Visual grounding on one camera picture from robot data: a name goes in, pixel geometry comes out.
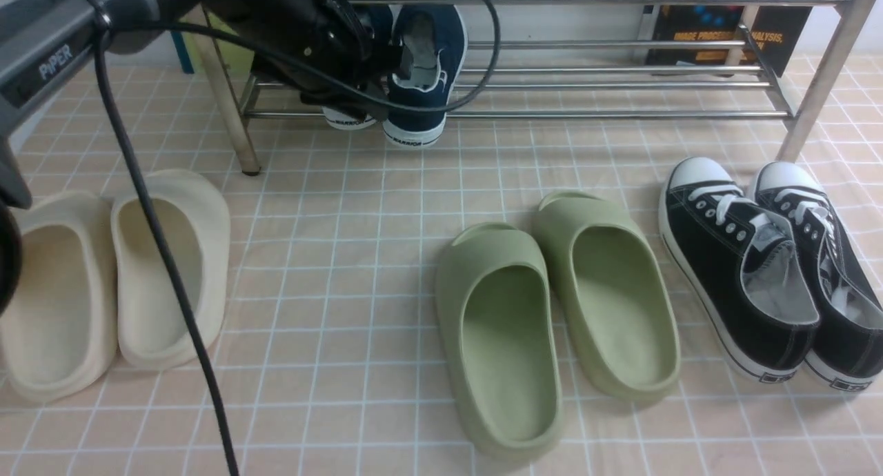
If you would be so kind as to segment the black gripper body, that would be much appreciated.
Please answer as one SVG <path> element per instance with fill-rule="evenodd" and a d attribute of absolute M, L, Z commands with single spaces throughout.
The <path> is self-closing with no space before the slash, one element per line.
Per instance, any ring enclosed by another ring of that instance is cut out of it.
<path fill-rule="evenodd" d="M 391 73 L 393 11 L 347 0 L 205 0 L 241 38 L 296 58 L 378 99 Z"/>

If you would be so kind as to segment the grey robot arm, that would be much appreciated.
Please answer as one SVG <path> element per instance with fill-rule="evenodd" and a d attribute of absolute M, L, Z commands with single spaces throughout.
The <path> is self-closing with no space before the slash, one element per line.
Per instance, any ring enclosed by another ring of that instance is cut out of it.
<path fill-rule="evenodd" d="M 360 86 L 379 54 L 375 34 L 347 0 L 15 0 L 2 7 L 2 306 L 18 286 L 23 249 L 13 208 L 32 194 L 14 158 L 10 136 L 98 52 L 135 54 L 202 6 L 245 42 L 280 52 L 284 81 L 319 102 L 337 90 L 322 72 Z"/>

